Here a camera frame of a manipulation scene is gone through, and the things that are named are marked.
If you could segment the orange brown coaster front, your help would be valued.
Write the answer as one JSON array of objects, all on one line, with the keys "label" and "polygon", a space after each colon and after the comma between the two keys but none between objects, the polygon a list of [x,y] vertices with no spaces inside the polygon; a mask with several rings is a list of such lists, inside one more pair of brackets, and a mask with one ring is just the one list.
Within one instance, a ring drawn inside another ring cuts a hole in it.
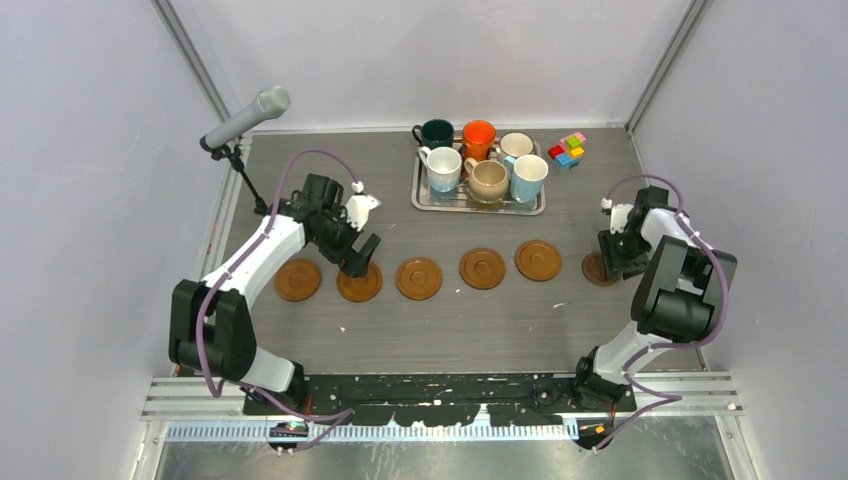
[{"label": "orange brown coaster front", "polygon": [[553,279],[562,268],[559,250],[544,240],[529,240],[521,244],[514,256],[518,271],[527,279],[544,282]]}]

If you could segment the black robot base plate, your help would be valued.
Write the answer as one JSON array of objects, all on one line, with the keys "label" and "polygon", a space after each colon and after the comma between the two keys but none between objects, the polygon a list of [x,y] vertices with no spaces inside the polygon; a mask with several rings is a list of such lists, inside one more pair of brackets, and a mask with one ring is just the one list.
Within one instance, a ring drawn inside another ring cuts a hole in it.
[{"label": "black robot base plate", "polygon": [[617,402],[574,397],[571,374],[414,374],[312,375],[297,377],[277,402],[311,416],[331,416],[347,409],[344,424],[383,427],[468,426],[487,414],[496,427],[552,425],[566,414],[632,413],[630,394]]}]

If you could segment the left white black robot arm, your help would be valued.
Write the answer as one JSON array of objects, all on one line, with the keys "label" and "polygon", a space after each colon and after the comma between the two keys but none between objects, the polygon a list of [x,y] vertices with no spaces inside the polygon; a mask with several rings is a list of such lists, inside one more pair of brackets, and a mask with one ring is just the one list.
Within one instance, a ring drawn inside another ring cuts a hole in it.
[{"label": "left white black robot arm", "polygon": [[184,279],[171,299],[168,355],[186,367],[268,391],[280,412],[298,412],[307,398],[300,364],[259,347],[251,308],[280,267],[307,245],[348,277],[364,277],[380,243],[372,234],[354,246],[379,200],[352,185],[310,174],[301,189],[269,208],[257,230],[226,262],[201,280]]}]

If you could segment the dark wooden coaster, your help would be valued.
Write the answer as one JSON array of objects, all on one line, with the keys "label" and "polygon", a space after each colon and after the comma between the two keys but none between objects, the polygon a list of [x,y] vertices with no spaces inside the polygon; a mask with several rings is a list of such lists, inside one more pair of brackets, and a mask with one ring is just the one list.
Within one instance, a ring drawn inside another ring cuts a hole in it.
[{"label": "dark wooden coaster", "polygon": [[587,254],[581,263],[581,271],[591,284],[599,287],[609,287],[618,281],[617,275],[606,273],[603,256],[600,252]]}]

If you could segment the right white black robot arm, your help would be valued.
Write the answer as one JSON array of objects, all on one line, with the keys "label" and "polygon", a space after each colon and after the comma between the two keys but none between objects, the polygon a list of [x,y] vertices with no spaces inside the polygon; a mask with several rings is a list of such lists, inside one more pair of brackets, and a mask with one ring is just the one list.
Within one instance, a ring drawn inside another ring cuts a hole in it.
[{"label": "right white black robot arm", "polygon": [[570,392],[579,409],[617,404],[632,391],[630,374],[664,351],[697,346],[718,329],[737,259],[701,239],[668,198],[668,190],[648,186],[631,203],[601,201],[610,226],[599,232],[600,249],[584,258],[582,272],[597,286],[640,281],[629,323],[576,366]]}]

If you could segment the orange brown coaster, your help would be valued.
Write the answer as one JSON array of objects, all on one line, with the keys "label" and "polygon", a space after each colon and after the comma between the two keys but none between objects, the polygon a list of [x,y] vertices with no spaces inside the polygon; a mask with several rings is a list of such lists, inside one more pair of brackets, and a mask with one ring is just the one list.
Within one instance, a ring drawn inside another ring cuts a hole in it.
[{"label": "orange brown coaster", "polygon": [[553,279],[562,268],[559,250],[544,240],[529,240],[521,244],[514,256],[518,271],[527,279],[544,282]]},{"label": "orange brown coaster", "polygon": [[301,302],[318,291],[321,281],[322,273],[315,262],[303,258],[291,259],[277,270],[274,288],[282,299]]}]

